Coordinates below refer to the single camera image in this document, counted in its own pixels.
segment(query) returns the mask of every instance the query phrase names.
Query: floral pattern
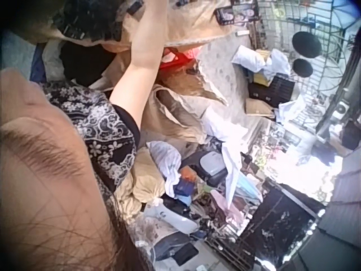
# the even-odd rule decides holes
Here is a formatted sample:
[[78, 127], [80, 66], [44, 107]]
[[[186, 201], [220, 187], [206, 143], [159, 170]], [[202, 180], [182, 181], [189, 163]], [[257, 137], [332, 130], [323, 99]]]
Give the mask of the floral pattern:
[[[54, 106], [71, 119], [86, 143], [99, 188], [105, 200], [121, 184], [132, 167], [136, 154], [135, 139], [104, 93], [78, 86], [72, 82], [49, 82], [43, 90]], [[127, 154], [121, 162], [116, 155]]]

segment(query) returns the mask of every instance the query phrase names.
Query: air conditioner unit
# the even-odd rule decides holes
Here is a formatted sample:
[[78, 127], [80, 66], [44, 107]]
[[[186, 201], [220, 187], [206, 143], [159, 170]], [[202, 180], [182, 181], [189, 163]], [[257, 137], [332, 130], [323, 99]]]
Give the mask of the air conditioner unit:
[[336, 109], [334, 110], [334, 113], [332, 114], [332, 117], [334, 117], [337, 120], [342, 120], [342, 118], [346, 115], [348, 112], [350, 106], [348, 102], [345, 100], [341, 100], [338, 105], [336, 106]]

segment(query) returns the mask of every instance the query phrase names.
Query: eyebrow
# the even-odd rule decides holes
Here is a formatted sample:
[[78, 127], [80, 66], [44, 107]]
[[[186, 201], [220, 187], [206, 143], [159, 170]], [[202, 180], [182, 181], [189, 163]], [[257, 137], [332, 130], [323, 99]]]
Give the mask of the eyebrow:
[[43, 135], [28, 135], [0, 129], [0, 143], [36, 172], [52, 176], [74, 177], [83, 166], [73, 153], [53, 144]]

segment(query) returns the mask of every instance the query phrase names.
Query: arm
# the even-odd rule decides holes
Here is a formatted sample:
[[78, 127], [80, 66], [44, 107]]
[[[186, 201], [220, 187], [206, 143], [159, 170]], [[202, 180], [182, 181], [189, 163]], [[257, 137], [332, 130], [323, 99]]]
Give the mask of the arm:
[[165, 44], [168, 0], [148, 0], [131, 45], [131, 62], [110, 97], [138, 127], [157, 76]]

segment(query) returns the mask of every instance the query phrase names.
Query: yellow box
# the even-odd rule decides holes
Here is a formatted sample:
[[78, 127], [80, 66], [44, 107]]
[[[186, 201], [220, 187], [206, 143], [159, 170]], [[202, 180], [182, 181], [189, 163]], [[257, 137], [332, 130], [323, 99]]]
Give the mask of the yellow box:
[[[265, 61], [267, 61], [271, 55], [271, 52], [268, 50], [257, 49], [256, 52], [259, 53], [260, 55], [262, 55], [262, 57]], [[260, 71], [253, 75], [253, 82], [263, 85], [263, 86], [270, 86], [272, 83], [272, 80], [270, 80], [270, 81], [267, 80], [267, 78], [263, 75], [262, 71]]]

